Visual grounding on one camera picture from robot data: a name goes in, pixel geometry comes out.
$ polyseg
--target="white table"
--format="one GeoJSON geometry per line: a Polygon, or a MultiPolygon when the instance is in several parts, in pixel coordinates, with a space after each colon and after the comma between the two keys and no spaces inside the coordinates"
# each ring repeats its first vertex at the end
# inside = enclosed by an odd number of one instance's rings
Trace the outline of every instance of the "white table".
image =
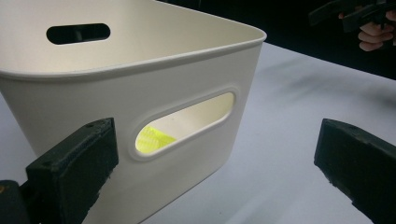
{"type": "MultiPolygon", "coordinates": [[[[318,133],[337,119],[396,145],[395,115],[396,81],[264,43],[231,158],[144,223],[372,223],[314,165],[318,133]]],[[[0,150],[0,179],[24,182],[35,155],[2,97],[0,150]]]]}

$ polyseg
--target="bin handle hole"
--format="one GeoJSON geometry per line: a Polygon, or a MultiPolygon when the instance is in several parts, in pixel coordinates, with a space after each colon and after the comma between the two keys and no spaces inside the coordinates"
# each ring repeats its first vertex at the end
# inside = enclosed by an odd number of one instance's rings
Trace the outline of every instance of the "bin handle hole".
{"type": "Polygon", "coordinates": [[[110,28],[103,23],[52,26],[47,39],[55,45],[75,44],[108,39],[110,28]]]}

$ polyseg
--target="storage bin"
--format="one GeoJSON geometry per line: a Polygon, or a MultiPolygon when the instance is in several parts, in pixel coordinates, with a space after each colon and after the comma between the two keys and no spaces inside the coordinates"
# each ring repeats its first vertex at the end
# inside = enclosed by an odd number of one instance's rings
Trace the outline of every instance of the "storage bin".
{"type": "Polygon", "coordinates": [[[137,223],[227,161],[265,37],[152,0],[1,1],[0,90],[37,156],[114,118],[120,164],[84,223],[137,223]],[[137,150],[146,126],[173,141],[137,150]]]}

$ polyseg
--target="finger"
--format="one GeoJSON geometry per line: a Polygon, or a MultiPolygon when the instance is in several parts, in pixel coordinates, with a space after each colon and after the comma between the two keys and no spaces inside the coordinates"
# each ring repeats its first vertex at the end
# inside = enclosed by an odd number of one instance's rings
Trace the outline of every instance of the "finger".
{"type": "Polygon", "coordinates": [[[386,17],[390,21],[396,21],[396,10],[388,11],[386,17]]]}
{"type": "Polygon", "coordinates": [[[367,42],[361,42],[361,43],[359,44],[359,47],[360,47],[362,50],[364,50],[364,51],[373,51],[373,50],[376,50],[376,49],[381,48],[383,45],[384,45],[384,43],[382,43],[382,42],[380,42],[380,43],[375,43],[375,44],[367,43],[367,42]]]}
{"type": "Polygon", "coordinates": [[[376,44],[376,43],[381,43],[387,40],[391,40],[393,38],[393,34],[392,33],[384,33],[381,35],[369,35],[365,32],[360,32],[358,34],[358,39],[363,41],[363,42],[367,42],[367,43],[371,43],[371,44],[376,44]]]}
{"type": "Polygon", "coordinates": [[[384,33],[392,32],[394,30],[394,27],[389,24],[385,24],[384,29],[382,29],[380,24],[369,22],[361,26],[361,30],[363,30],[363,32],[368,35],[377,36],[384,33]]]}

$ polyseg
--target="yellow sponge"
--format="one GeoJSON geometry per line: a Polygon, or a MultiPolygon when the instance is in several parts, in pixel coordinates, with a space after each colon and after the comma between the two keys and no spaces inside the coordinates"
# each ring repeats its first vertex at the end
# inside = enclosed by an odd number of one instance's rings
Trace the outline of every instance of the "yellow sponge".
{"type": "Polygon", "coordinates": [[[151,153],[176,141],[176,138],[146,126],[136,138],[136,149],[142,153],[151,153]]]}

